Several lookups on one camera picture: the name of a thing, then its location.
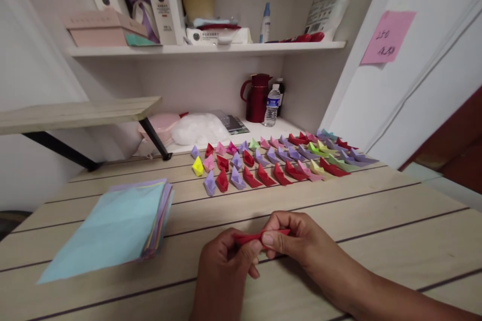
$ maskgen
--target red thermos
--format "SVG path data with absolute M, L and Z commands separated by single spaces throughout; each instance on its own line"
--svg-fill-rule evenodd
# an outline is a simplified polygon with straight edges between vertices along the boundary
M 251 123 L 262 123 L 265 121 L 266 102 L 270 93 L 268 82 L 271 78 L 268 74 L 254 74 L 251 76 L 251 80 L 245 81 L 241 87 L 241 99 L 248 103 L 246 106 L 247 121 Z M 244 93 L 248 83 L 251 83 L 251 89 L 246 100 Z

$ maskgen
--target pink sticky note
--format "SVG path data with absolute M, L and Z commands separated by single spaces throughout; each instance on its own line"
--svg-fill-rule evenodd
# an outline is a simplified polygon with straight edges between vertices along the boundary
M 394 62 L 415 14 L 416 12 L 384 12 L 361 63 Z

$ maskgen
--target black metal bracket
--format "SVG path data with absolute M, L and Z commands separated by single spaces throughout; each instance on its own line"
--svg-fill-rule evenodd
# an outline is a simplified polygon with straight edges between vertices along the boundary
M 61 156 L 66 157 L 67 159 L 71 160 L 74 163 L 77 163 L 80 166 L 86 168 L 89 172 L 94 171 L 100 167 L 99 163 L 94 162 L 93 160 L 87 158 L 86 156 L 82 155 L 75 149 L 69 147 L 67 144 L 59 141 L 56 137 L 50 135 L 47 132 L 40 131 L 40 132 L 30 132 L 30 133 L 23 133 L 28 139 L 37 142 L 38 144 L 43 145 L 45 148 L 54 151 Z
M 147 118 L 144 118 L 143 120 L 139 120 L 139 123 L 141 124 L 142 128 L 146 131 L 147 135 L 149 138 L 152 140 L 152 143 L 156 146 L 157 150 L 159 153 L 162 155 L 162 159 L 165 161 L 168 161 L 172 157 L 172 153 L 167 153 L 166 148 L 162 144 L 161 140 L 157 136 L 157 133 L 154 131 L 154 128 L 152 128 L 151 122 Z

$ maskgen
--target hand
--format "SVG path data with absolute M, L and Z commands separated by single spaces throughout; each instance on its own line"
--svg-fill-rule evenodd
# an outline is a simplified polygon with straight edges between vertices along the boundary
M 263 245 L 254 240 L 237 252 L 234 228 L 222 232 L 202 249 L 191 321 L 239 320 L 246 277 L 260 277 L 256 264 Z
M 276 231 L 291 230 L 289 236 Z M 336 307 L 353 312 L 371 286 L 372 274 L 348 256 L 330 236 L 304 213 L 276 211 L 271 214 L 262 242 L 269 248 L 267 256 L 276 252 L 294 258 L 320 286 L 326 298 Z

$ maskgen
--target blue cap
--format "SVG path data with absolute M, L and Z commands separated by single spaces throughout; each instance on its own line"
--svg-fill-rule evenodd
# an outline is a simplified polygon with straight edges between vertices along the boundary
M 266 6 L 265 6 L 265 13 L 263 14 L 263 16 L 269 16 L 270 15 L 270 3 L 266 3 Z

